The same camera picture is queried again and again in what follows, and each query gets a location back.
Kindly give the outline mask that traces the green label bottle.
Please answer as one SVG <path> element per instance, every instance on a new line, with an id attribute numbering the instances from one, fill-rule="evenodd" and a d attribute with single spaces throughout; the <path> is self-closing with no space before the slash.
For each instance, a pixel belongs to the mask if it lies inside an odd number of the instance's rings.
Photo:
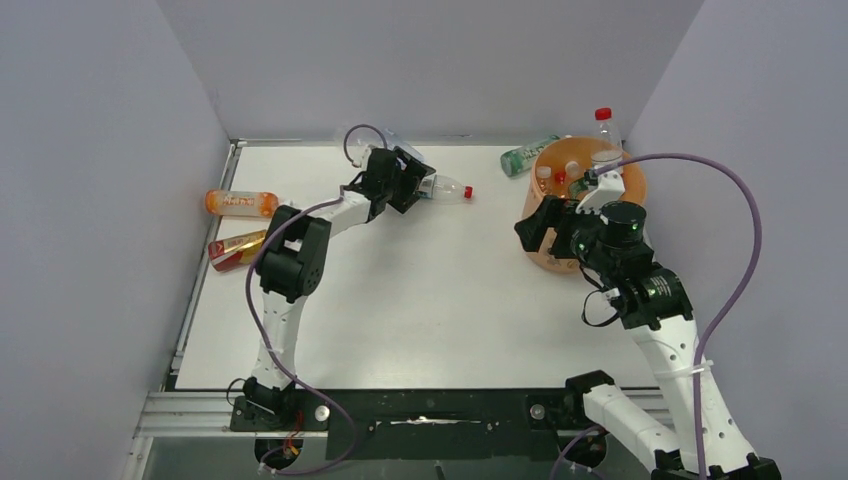
<path id="1" fill-rule="evenodd" d="M 508 178 L 516 177 L 531 169 L 534 162 L 550 144 L 560 140 L 558 135 L 549 135 L 540 140 L 519 146 L 504 152 L 500 156 L 500 165 Z"/>

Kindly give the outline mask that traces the orange drink bottle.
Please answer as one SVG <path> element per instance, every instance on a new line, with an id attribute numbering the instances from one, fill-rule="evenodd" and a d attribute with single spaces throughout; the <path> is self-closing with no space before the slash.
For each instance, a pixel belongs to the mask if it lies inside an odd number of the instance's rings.
<path id="1" fill-rule="evenodd" d="M 271 192 L 209 190 L 204 196 L 206 211 L 219 216 L 271 218 L 286 202 Z"/>

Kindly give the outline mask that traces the red label water bottle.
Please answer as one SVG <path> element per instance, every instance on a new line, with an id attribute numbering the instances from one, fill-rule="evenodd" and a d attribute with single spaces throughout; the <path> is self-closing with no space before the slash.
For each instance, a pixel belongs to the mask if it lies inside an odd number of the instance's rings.
<path id="1" fill-rule="evenodd" d="M 568 177 L 565 171 L 558 171 L 554 174 L 551 193 L 560 198 L 569 196 Z"/>

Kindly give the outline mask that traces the blue label water bottle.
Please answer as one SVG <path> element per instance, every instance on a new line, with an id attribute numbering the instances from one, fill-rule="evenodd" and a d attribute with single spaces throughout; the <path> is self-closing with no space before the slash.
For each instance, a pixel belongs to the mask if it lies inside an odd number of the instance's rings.
<path id="1" fill-rule="evenodd" d="M 541 196 L 549 195 L 552 192 L 552 170 L 549 166 L 539 166 L 535 169 L 536 185 Z"/>

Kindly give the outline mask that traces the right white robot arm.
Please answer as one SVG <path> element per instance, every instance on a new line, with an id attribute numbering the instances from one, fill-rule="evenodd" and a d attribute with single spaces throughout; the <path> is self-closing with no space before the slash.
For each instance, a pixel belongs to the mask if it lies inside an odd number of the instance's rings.
<path id="1" fill-rule="evenodd" d="M 586 213 L 577 201 L 547 196 L 514 230 L 527 252 L 549 249 L 599 278 L 599 290 L 644 355 L 667 404 L 665 427 L 637 406 L 603 371 L 567 380 L 562 400 L 572 425 L 594 423 L 636 456 L 653 479 L 778 479 L 776 462 L 755 452 L 739 430 L 697 353 L 696 322 L 677 275 L 655 261 L 645 242 L 646 210 L 627 201 Z"/>

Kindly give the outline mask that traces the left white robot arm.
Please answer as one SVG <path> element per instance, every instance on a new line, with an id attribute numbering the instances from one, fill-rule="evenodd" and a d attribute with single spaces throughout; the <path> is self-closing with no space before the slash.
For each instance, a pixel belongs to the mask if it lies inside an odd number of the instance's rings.
<path id="1" fill-rule="evenodd" d="M 243 387 L 249 404 L 276 415 L 294 409 L 301 316 L 322 280 L 332 237 L 371 222 L 386 208 L 407 212 L 434 173 L 400 147 L 374 147 L 336 197 L 305 209 L 281 206 L 275 211 L 245 279 L 248 310 L 260 335 L 257 363 Z"/>

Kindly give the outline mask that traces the red gold drink bottle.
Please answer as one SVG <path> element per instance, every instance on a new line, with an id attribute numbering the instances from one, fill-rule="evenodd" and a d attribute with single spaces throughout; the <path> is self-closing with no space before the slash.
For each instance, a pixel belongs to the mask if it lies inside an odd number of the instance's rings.
<path id="1" fill-rule="evenodd" d="M 212 241 L 207 245 L 210 265 L 217 272 L 228 272 L 251 264 L 266 234 L 266 230 L 259 230 Z"/>

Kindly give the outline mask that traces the blue pattern clear bottle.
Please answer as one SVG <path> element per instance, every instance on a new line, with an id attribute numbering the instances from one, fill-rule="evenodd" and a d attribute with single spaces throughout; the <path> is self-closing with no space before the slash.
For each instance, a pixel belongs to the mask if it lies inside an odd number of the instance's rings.
<path id="1" fill-rule="evenodd" d="M 425 162 L 424 155 L 420 151 L 418 151 L 415 147 L 413 147 L 410 143 L 406 142 L 396 132 L 394 132 L 393 130 L 388 129 L 388 128 L 383 128 L 381 130 L 381 132 L 383 133 L 383 136 L 386 139 L 386 143 L 389 145 L 389 147 L 391 149 L 394 149 L 396 147 L 401 148 L 402 150 L 407 152 L 411 157 L 415 158 L 416 160 L 418 160 L 422 163 Z"/>

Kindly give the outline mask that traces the red white label bottle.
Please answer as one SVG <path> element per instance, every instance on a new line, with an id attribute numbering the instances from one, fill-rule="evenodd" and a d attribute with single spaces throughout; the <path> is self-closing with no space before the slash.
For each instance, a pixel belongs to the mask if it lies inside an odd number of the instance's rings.
<path id="1" fill-rule="evenodd" d="M 590 160 L 594 168 L 614 166 L 614 171 L 622 172 L 620 162 L 623 159 L 623 142 L 619 128 L 614 121 L 611 107 L 601 107 L 595 110 L 597 123 L 596 139 L 599 141 L 591 151 Z"/>

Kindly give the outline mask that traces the red cap clear bottle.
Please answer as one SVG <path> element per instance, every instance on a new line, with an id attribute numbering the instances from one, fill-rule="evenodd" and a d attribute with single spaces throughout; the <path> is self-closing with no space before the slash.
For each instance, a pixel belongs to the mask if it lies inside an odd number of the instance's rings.
<path id="1" fill-rule="evenodd" d="M 417 190 L 420 198 L 441 204 L 460 204 L 470 201 L 473 193 L 472 186 L 440 174 L 424 178 Z"/>

